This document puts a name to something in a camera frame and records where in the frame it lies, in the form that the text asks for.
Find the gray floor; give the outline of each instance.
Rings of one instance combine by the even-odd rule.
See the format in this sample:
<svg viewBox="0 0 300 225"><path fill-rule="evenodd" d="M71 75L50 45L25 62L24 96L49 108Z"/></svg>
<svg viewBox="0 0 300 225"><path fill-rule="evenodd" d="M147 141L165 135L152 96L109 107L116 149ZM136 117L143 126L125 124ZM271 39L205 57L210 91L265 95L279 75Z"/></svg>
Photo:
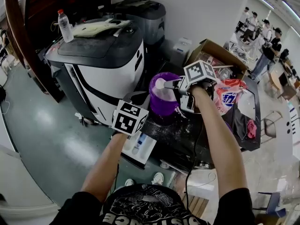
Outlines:
<svg viewBox="0 0 300 225"><path fill-rule="evenodd" d="M65 97L56 103L42 93L21 65L10 71L4 88L10 102L5 120L13 142L33 179L61 206L80 189L113 131L103 126L83 127L70 101ZM1 106L6 111L7 104ZM156 172L164 174L165 186L171 183L174 171L160 168L158 161L150 158L141 170L121 158L117 187L128 178L150 183Z"/></svg>

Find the white wall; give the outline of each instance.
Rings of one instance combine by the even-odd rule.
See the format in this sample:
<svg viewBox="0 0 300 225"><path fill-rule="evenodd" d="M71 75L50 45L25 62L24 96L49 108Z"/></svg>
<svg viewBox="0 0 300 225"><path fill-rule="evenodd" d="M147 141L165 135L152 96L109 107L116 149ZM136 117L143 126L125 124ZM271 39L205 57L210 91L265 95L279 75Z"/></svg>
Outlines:
<svg viewBox="0 0 300 225"><path fill-rule="evenodd" d="M250 11L250 15L252 15L252 11L257 13L257 18L260 21L260 23L262 24L262 19L266 19L266 17L268 16L268 13L270 11L270 9L264 5L263 3L261 3L259 0L248 0L247 1L247 7L249 7ZM285 23L285 21L283 21L279 16L277 16L274 12L271 11L270 16L268 17L268 20L270 22L270 25L277 28L281 28L282 30L282 37L281 37L281 41L284 42L287 32L289 30L289 26Z"/></svg>
<svg viewBox="0 0 300 225"><path fill-rule="evenodd" d="M154 0L166 8L165 37L173 42L185 37L193 48L209 38L224 45L234 32L247 0Z"/></svg>
<svg viewBox="0 0 300 225"><path fill-rule="evenodd" d="M300 75L300 37L292 29L289 29L286 39L282 44L282 51L289 50L288 58L292 61L297 74Z"/></svg>

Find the small white bottle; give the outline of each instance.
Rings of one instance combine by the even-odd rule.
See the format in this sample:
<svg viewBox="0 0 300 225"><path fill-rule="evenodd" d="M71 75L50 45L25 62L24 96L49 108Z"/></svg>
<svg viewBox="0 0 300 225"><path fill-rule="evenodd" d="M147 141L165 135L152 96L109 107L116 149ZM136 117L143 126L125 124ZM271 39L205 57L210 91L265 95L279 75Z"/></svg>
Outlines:
<svg viewBox="0 0 300 225"><path fill-rule="evenodd" d="M60 27L62 37L64 38L65 43L69 43L74 39L74 36L71 31L68 17L64 14L64 10L62 9L58 10L58 14L58 25Z"/></svg>

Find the purple bucket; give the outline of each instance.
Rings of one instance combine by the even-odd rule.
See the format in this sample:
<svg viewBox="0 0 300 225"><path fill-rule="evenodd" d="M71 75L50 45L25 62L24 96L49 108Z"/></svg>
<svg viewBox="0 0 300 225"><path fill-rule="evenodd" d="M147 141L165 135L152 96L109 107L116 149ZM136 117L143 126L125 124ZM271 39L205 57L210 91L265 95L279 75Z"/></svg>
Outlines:
<svg viewBox="0 0 300 225"><path fill-rule="evenodd" d="M156 74L150 81L149 93L151 96L150 107L152 111L155 114L160 116L169 116L174 112L174 110L176 109L176 107L178 107L179 104L177 101L170 102L170 101L162 100L152 92L152 89L155 87L155 82L158 78L163 78L166 81L170 81L170 80L180 79L180 77L174 73L166 72L166 73Z"/></svg>

